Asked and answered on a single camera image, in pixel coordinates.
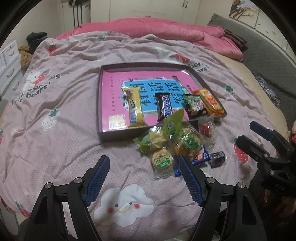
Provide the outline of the blue Oreo-style cookie pack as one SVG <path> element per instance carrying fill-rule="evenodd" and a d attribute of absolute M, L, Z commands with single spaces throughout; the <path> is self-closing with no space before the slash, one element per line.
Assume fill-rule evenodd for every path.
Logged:
<path fill-rule="evenodd" d="M 174 174 L 176 177 L 180 177 L 181 176 L 181 170 L 180 170 L 180 154 L 177 154 L 176 152 L 173 153 L 173 159 L 175 161 L 174 164 Z M 194 164 L 194 166 L 197 166 L 201 163 L 205 163 L 210 161 L 210 154 L 209 152 L 206 150 L 205 146 L 202 145 L 200 150 L 198 151 L 198 153 L 196 154 L 196 157 L 192 160 L 192 163 Z"/>

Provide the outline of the clear pack seaweed pastry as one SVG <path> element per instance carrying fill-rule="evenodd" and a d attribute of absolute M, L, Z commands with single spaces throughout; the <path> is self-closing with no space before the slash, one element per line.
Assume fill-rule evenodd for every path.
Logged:
<path fill-rule="evenodd" d="M 206 143 L 206 138 L 199 133 L 189 122 L 184 122 L 177 134 L 171 139 L 171 147 L 179 157 L 187 157 L 193 161 Z"/>

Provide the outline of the clear pack red candy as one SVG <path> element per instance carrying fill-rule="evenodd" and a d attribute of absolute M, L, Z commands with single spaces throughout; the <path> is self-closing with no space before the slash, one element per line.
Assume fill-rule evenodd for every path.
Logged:
<path fill-rule="evenodd" d="M 207 145 L 214 146 L 216 144 L 216 129 L 213 116 L 206 116 L 198 120 L 199 132 L 206 138 Z"/>

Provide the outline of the green-topped clear snack bag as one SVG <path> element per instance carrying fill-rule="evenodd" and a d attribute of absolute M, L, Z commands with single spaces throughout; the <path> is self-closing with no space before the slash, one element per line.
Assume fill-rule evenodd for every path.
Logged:
<path fill-rule="evenodd" d="M 161 125 L 153 126 L 140 137 L 134 138 L 133 141 L 139 145 L 143 153 L 167 147 L 169 140 L 178 135 L 182 127 L 183 118 L 184 110 L 179 109 L 171 116 L 165 118 Z"/>

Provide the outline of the orange cracker pack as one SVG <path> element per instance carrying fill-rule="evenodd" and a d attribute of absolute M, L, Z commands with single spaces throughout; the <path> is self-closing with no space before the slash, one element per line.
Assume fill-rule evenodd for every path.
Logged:
<path fill-rule="evenodd" d="M 193 94 L 199 95 L 201 97 L 209 114 L 213 114 L 215 116 L 225 114 L 225 110 L 222 105 L 218 103 L 217 99 L 208 89 L 202 88 L 199 90 L 194 90 Z"/>

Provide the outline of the black green pea snack bag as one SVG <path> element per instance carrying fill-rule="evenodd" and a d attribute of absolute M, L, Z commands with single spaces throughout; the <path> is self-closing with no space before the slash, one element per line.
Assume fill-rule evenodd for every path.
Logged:
<path fill-rule="evenodd" d="M 205 116 L 208 114 L 206 106 L 200 95 L 183 95 L 185 109 L 190 120 Z"/>

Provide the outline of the yellow Alpenliebe candy pack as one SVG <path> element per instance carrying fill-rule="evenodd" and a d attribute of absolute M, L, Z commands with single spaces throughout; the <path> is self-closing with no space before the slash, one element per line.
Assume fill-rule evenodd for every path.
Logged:
<path fill-rule="evenodd" d="M 129 111 L 129 126 L 128 128 L 139 128 L 147 126 L 144 114 L 142 112 L 142 106 L 140 101 L 140 88 L 139 87 L 128 87 L 122 88 L 125 92 L 128 111 Z"/>

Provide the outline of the Snickers chocolate bar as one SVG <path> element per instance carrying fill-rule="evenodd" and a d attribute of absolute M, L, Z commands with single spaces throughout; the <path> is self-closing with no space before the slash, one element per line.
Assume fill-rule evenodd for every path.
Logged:
<path fill-rule="evenodd" d="M 158 122 L 160 122 L 173 114 L 170 101 L 170 94 L 156 93 L 155 98 L 157 100 Z"/>

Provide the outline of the small dark chocolate candy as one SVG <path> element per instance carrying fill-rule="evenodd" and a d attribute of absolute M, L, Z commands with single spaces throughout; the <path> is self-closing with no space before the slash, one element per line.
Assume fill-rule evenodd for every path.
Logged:
<path fill-rule="evenodd" d="M 211 168 L 218 168 L 225 162 L 226 156 L 223 151 L 212 153 L 210 155 L 210 166 Z"/>

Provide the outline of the blue floral fabric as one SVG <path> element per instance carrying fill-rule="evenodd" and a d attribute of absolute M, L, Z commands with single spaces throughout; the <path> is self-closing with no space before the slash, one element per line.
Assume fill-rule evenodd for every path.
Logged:
<path fill-rule="evenodd" d="M 277 107 L 280 108 L 281 101 L 274 92 L 274 90 L 267 84 L 267 82 L 261 76 L 255 76 L 256 81 L 259 83 L 260 87 L 266 93 L 270 101 Z"/>

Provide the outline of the round green-label pastry pack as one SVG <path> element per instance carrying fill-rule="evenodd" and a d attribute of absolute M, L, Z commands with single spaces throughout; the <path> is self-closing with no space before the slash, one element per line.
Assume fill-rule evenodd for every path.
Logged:
<path fill-rule="evenodd" d="M 174 172 L 175 162 L 167 147 L 155 150 L 152 154 L 151 163 L 155 180 L 167 178 Z"/>

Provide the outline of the dark shallow cardboard box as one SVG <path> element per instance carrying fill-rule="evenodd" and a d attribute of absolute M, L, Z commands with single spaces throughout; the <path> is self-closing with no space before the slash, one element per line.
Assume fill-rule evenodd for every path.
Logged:
<path fill-rule="evenodd" d="M 130 113 L 123 87 L 139 87 L 146 125 L 130 128 Z M 158 124 L 159 92 L 169 93 L 173 111 L 183 108 L 183 95 L 208 84 L 190 66 L 172 63 L 119 63 L 101 66 L 97 84 L 97 132 L 101 142 L 134 139 Z"/>

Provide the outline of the pink strawberry print bedsheet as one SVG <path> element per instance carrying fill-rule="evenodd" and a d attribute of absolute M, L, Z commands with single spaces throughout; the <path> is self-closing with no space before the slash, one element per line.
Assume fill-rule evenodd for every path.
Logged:
<path fill-rule="evenodd" d="M 32 212 L 47 182 L 61 185 L 82 176 L 102 155 L 110 171 L 89 211 L 104 240 L 167 240 L 189 230 L 201 212 L 182 178 L 154 180 L 149 157 L 133 141 L 104 144 L 97 133 L 96 93 L 103 65 L 133 62 L 186 64 L 209 85 L 227 111 L 217 125 L 220 168 L 206 175 L 234 185 L 249 184 L 257 170 L 234 152 L 238 135 L 251 139 L 251 121 L 286 136 L 283 113 L 252 73 L 227 57 L 185 41 L 153 35 L 140 38 L 90 32 L 63 40 L 48 39 L 33 59 L 1 118 L 1 200 L 22 221 Z"/>

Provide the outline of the grey quilted headboard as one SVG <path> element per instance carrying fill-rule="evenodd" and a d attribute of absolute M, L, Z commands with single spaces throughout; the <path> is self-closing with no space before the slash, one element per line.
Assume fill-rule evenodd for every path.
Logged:
<path fill-rule="evenodd" d="M 269 41 L 247 27 L 213 14 L 209 25 L 220 26 L 247 41 L 243 63 L 261 76 L 281 100 L 282 108 L 295 108 L 295 66 Z"/>

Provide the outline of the dark striped pillow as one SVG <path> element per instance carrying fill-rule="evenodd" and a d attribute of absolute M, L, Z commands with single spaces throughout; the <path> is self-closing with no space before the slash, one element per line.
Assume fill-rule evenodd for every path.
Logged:
<path fill-rule="evenodd" d="M 224 29 L 224 36 L 229 38 L 239 49 L 243 48 L 248 42 L 231 31 Z"/>

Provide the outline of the pink Chinese workbook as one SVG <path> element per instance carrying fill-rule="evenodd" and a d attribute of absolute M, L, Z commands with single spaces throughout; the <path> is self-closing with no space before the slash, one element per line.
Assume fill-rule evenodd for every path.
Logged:
<path fill-rule="evenodd" d="M 174 111 L 183 107 L 183 95 L 202 88 L 196 78 L 186 70 L 171 71 L 103 71 L 101 84 L 101 130 L 122 130 L 130 125 L 128 103 L 123 87 L 139 87 L 142 112 L 149 126 L 157 124 L 156 93 L 170 94 Z"/>

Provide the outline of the pink duvet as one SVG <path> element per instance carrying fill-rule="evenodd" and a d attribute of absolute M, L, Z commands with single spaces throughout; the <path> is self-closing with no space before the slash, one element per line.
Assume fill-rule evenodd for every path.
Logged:
<path fill-rule="evenodd" d="M 243 59 L 242 51 L 226 37 L 222 27 L 190 25 L 158 18 L 124 18 L 109 22 L 85 23 L 60 34 L 56 39 L 96 31 L 112 31 L 132 38 L 154 35 L 165 40 L 187 41 L 232 59 Z"/>

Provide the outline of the white drawer cabinet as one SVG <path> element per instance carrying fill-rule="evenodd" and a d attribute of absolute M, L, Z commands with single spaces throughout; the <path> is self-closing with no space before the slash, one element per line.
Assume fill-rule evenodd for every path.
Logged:
<path fill-rule="evenodd" d="M 12 41 L 1 50 L 1 94 L 5 92 L 14 76 L 20 71 L 21 64 L 18 46 L 16 41 Z"/>

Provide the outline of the brown knitted item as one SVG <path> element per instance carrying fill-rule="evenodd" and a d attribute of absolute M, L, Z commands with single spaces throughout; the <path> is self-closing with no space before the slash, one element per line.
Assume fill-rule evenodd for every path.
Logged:
<path fill-rule="evenodd" d="M 26 71 L 31 63 L 32 54 L 29 53 L 29 46 L 21 46 L 18 48 L 20 54 L 20 63 L 23 71 Z"/>

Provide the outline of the pile of dark clothes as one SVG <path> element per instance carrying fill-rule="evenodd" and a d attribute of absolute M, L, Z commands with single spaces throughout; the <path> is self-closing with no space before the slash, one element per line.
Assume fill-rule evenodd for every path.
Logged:
<path fill-rule="evenodd" d="M 47 39 L 47 33 L 46 32 L 37 32 L 37 33 L 30 33 L 26 40 L 28 42 L 29 51 L 28 53 L 34 54 L 36 48 L 39 46 L 39 44 Z"/>

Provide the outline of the white wardrobe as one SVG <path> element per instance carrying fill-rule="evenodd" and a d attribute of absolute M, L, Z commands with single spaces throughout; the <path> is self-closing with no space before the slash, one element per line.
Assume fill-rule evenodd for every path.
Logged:
<path fill-rule="evenodd" d="M 91 22 L 158 18 L 194 24 L 200 1 L 85 1 Z"/>

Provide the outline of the tree wall painting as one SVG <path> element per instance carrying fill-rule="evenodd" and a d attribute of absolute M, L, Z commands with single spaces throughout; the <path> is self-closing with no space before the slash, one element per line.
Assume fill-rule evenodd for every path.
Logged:
<path fill-rule="evenodd" d="M 259 8 L 248 0 L 234 0 L 229 17 L 251 28 L 255 28 L 259 15 Z"/>

